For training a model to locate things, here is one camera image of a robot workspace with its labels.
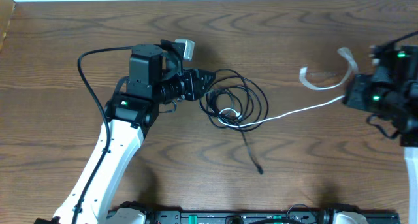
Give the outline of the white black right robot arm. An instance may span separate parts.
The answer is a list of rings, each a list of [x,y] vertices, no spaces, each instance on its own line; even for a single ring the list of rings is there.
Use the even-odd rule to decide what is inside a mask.
[[[417,47],[376,46],[373,74],[358,74],[346,88],[343,104],[369,112],[367,124],[386,138],[400,139],[409,182],[409,219],[417,223]]]

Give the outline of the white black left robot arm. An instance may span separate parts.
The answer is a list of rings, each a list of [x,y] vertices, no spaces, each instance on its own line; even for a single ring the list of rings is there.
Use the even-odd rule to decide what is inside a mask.
[[[123,174],[140,149],[162,104],[196,101],[214,81],[214,72],[184,68],[195,43],[188,39],[129,47],[129,74],[116,84],[110,100],[99,106],[103,118],[93,153],[70,195],[50,223],[147,222],[144,211],[110,205]]]

